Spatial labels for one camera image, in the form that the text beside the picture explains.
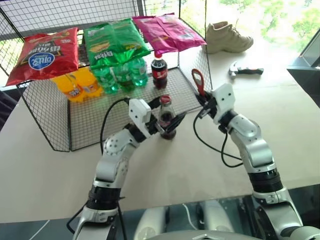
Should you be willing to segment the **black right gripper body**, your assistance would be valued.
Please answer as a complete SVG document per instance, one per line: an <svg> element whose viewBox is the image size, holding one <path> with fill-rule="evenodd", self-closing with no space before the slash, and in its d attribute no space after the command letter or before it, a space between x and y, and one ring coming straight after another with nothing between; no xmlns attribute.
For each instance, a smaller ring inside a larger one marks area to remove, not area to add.
<svg viewBox="0 0 320 240"><path fill-rule="evenodd" d="M202 110L200 111L200 118L209 115L211 118L214 118L217 114L217 101L212 96L211 100L205 100L205 103L200 103Z"/></svg>

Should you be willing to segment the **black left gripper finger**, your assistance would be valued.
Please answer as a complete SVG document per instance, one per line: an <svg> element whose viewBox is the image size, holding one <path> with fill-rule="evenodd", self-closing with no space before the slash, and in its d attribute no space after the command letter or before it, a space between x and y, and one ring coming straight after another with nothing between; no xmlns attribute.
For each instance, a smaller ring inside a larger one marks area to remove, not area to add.
<svg viewBox="0 0 320 240"><path fill-rule="evenodd" d="M160 98L161 97L158 96L147 103L151 110L156 109L161 105Z"/></svg>
<svg viewBox="0 0 320 240"><path fill-rule="evenodd" d="M164 129L164 132L166 134L169 134L171 132L173 132L179 125L180 123L183 121L183 119L185 118L186 116L186 112L182 112L178 115L176 115L173 119L171 119L167 126L165 126L163 129Z"/></svg>

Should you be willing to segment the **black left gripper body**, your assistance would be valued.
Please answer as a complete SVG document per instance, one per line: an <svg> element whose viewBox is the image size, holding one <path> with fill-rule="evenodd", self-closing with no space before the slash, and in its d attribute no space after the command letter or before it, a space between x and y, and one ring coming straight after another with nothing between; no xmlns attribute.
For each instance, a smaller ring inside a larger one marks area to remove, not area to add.
<svg viewBox="0 0 320 240"><path fill-rule="evenodd" d="M147 131L150 135L156 133L164 134L166 130L160 125L158 119L151 113L149 121L146 123Z"/></svg>

